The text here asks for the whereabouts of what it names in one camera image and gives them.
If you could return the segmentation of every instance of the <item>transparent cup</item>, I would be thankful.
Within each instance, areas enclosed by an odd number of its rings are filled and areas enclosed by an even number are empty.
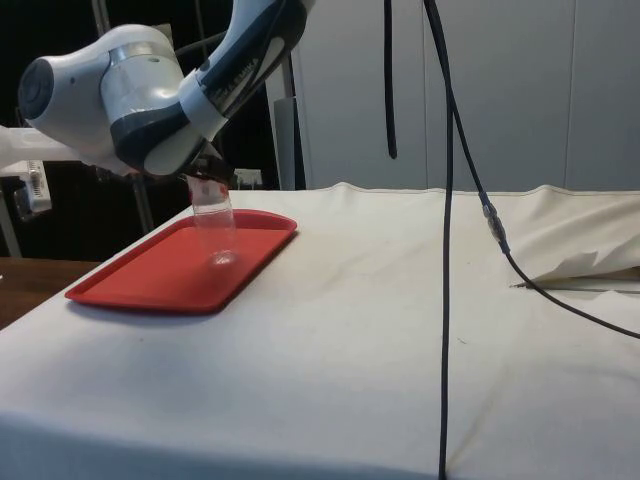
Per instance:
[[[194,223],[201,248],[214,265],[236,259],[236,224],[226,185],[215,180],[187,177]]]

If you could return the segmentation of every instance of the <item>red plastic tray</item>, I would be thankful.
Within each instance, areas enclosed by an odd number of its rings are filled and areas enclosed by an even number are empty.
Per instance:
[[[78,303],[176,313],[222,310],[295,234],[296,222],[234,210],[237,258],[212,265],[193,217],[179,220],[66,293]]]

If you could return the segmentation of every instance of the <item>wire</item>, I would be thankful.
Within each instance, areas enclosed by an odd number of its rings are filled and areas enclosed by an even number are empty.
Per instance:
[[[384,104],[389,156],[398,158],[396,118],[393,100],[393,10],[391,0],[384,0]]]
[[[601,325],[605,328],[608,328],[610,330],[613,330],[614,332],[617,333],[621,333],[622,335],[626,335],[628,337],[632,337],[632,338],[637,338],[640,339],[640,334],[636,333],[636,332],[632,332],[631,330],[627,330],[625,328],[619,327],[617,325],[613,325],[609,322],[605,322],[604,320],[599,319],[598,317],[595,317],[593,315],[590,315],[586,312],[583,312],[582,310],[572,307],[571,305],[564,303],[561,300],[558,300],[556,297],[550,295],[546,290],[544,290],[542,287],[540,287],[537,283],[535,283],[533,280],[531,280],[526,273],[524,273],[522,271],[522,269],[520,269],[520,267],[518,266],[518,264],[516,263],[516,261],[513,259],[513,257],[511,256],[511,253],[506,252],[505,256],[507,257],[507,261],[509,262],[509,264],[511,265],[511,267],[513,268],[513,270],[518,274],[518,276],[527,284],[527,286],[533,290],[535,290],[536,292],[538,292],[540,295],[542,295],[544,298],[546,298],[547,300],[549,300],[552,303],[555,303],[556,305],[558,305],[560,308],[564,308],[565,310],[570,311],[571,313],[575,313],[576,315],[581,316],[582,318],[586,318],[587,320],[597,323],[598,325]]]
[[[444,29],[440,19],[440,13],[435,0],[423,0],[424,7],[429,18],[429,25],[433,35],[438,60],[445,82],[446,89],[446,110],[447,110],[447,185],[445,196],[445,213],[444,213],[444,245],[443,245],[443,311],[442,311],[442,371],[441,371],[441,411],[440,411],[440,456],[438,463],[438,478],[446,480],[446,454],[447,454],[447,436],[448,436],[448,415],[449,415],[449,327],[450,327],[450,228],[451,228],[451,197],[453,193],[453,125],[452,117],[455,118],[456,126],[462,143],[465,158],[469,171],[473,177],[474,183],[478,189],[478,196],[482,203],[485,217],[489,223],[489,228],[493,236],[496,238],[502,253],[505,255],[511,268],[525,282],[525,284],[540,294],[545,299],[554,303],[575,315],[585,318],[593,323],[603,326],[609,330],[626,335],[628,337],[640,339],[640,334],[631,330],[624,329],[617,325],[606,322],[594,315],[588,314],[578,308],[575,308],[561,300],[555,298],[531,280],[526,273],[522,271],[520,266],[511,255],[511,249],[507,241],[507,235],[502,222],[498,216],[498,211],[491,203],[480,177],[476,170],[473,158],[467,142],[467,138],[462,125],[462,119],[456,103],[455,94],[451,82],[451,71],[449,65],[449,56],[447,53],[446,41],[444,37]]]
[[[496,208],[493,206],[493,204],[491,203],[491,201],[489,200],[489,197],[486,191],[482,187],[482,183],[480,182],[480,178],[478,177],[478,174],[473,162],[473,158],[471,157],[471,153],[469,151],[469,146],[467,144],[464,128],[462,126],[462,121],[460,119],[460,113],[458,112],[458,108],[455,101],[455,95],[453,93],[453,88],[451,86],[451,77],[449,73],[449,61],[448,61],[448,55],[446,51],[446,44],[444,40],[444,31],[442,29],[442,22],[440,21],[440,16],[438,14],[438,7],[435,4],[435,0],[424,0],[424,3],[425,3],[425,7],[427,7],[427,13],[431,11],[433,15],[432,30],[433,30],[434,40],[436,41],[436,49],[439,52],[438,56],[440,59],[441,67],[443,68],[443,72],[444,71],[447,72],[447,73],[444,73],[445,84],[447,85],[447,96],[451,97],[450,103],[453,106],[454,116],[456,118],[456,124],[458,127],[458,132],[460,134],[460,139],[462,141],[465,157],[467,159],[469,169],[471,170],[471,174],[474,177],[476,186],[478,187],[478,194],[480,196],[480,201],[482,202],[485,216],[489,221],[489,226],[491,228],[491,231],[493,235],[496,237],[498,244],[500,245],[500,248],[502,250],[502,253],[505,255],[507,261],[509,262],[513,270],[516,272],[516,274],[525,282],[525,284],[529,288],[536,291],[537,293],[542,295],[544,298],[554,303],[555,305],[559,306],[560,308],[563,308],[575,315],[585,318],[593,323],[596,323],[614,332],[621,333],[622,335],[626,335],[628,337],[640,339],[640,333],[633,332],[631,330],[627,330],[617,325],[614,325],[612,323],[609,323],[594,315],[586,313],[576,307],[572,307],[571,305],[549,294],[546,290],[544,290],[537,283],[531,280],[526,275],[526,273],[522,271],[522,269],[518,266],[517,262],[514,260],[513,256],[511,255],[511,249],[509,248],[506,232],[504,230],[504,227],[502,226],[502,222],[500,221],[500,218],[498,217],[498,212]]]
[[[220,45],[220,43],[222,43],[222,40],[224,40],[226,34],[227,31],[225,30],[224,32],[217,33],[216,35],[211,35],[210,37],[190,43],[189,45],[185,45],[184,47],[180,47],[175,52],[176,57],[193,52],[194,50],[198,50],[202,46],[216,48],[218,45]]]
[[[437,8],[432,0],[424,0],[425,10],[431,25],[433,39],[436,44],[442,75],[444,76],[447,112],[447,185],[445,192],[444,207],[444,234],[442,246],[442,349],[441,349],[441,371],[440,371],[440,452],[438,458],[438,478],[447,478],[447,440],[449,433],[449,337],[450,337],[450,317],[451,317],[451,210],[453,205],[453,95],[450,94],[451,71],[447,56],[447,47],[440,41],[437,35],[439,16]]]

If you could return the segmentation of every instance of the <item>table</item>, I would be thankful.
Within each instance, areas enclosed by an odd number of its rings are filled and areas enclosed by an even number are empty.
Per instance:
[[[636,193],[493,199],[526,269],[587,238],[611,258],[640,225]],[[442,192],[232,200],[299,235],[220,314],[58,294],[0,332],[0,478],[435,478]],[[640,343],[511,288],[474,195],[452,238],[450,478],[638,478]],[[640,330],[637,296],[556,294]]]
[[[100,265],[0,258],[0,330]]]

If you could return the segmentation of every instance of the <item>white cabinet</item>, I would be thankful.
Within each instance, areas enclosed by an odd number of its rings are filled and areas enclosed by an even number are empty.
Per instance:
[[[579,0],[567,187],[640,190],[640,3]]]
[[[487,189],[640,189],[640,3],[438,6]],[[317,0],[293,54],[309,188],[444,186],[444,85],[422,0],[394,0],[393,26],[396,160],[386,143],[383,2]],[[456,188],[473,189],[459,146],[456,162]]]
[[[398,157],[384,106],[383,2],[317,0],[293,54],[307,187],[424,188],[422,2],[393,4]]]
[[[438,6],[454,91],[487,190],[564,184],[573,0],[448,0]],[[430,186],[444,186],[444,81],[425,20]],[[456,137],[456,188],[473,190]]]

